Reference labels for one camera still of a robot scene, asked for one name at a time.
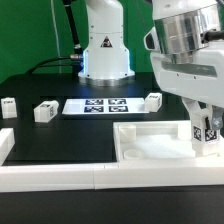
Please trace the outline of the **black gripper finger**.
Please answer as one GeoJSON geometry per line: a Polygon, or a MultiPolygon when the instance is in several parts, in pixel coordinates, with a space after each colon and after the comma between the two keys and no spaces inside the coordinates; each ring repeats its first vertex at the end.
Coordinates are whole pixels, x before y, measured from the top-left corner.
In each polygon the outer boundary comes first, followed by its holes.
{"type": "Polygon", "coordinates": [[[189,98],[182,98],[182,103],[189,114],[189,118],[192,125],[201,127],[202,126],[202,109],[199,105],[199,102],[189,98]]]}
{"type": "Polygon", "coordinates": [[[207,104],[206,108],[208,109],[208,128],[210,130],[220,130],[223,127],[222,116],[224,114],[224,108],[207,104]]]}

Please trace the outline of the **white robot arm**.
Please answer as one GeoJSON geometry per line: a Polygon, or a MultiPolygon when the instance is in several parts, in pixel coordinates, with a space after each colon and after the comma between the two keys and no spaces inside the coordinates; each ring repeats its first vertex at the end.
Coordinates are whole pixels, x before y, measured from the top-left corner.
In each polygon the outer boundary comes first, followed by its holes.
{"type": "MultiPolygon", "coordinates": [[[[153,28],[144,45],[161,90],[182,97],[191,120],[219,130],[224,115],[224,0],[145,0],[153,28]]],[[[130,77],[118,0],[85,0],[89,43],[82,81],[103,85],[130,77]]]]}

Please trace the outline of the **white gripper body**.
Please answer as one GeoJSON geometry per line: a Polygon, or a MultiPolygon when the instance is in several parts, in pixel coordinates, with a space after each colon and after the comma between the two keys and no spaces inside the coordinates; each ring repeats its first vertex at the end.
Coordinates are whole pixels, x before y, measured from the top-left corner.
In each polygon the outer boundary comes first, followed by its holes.
{"type": "Polygon", "coordinates": [[[224,108],[224,50],[196,51],[192,64],[172,64],[152,52],[151,63],[162,91],[224,108]]]}

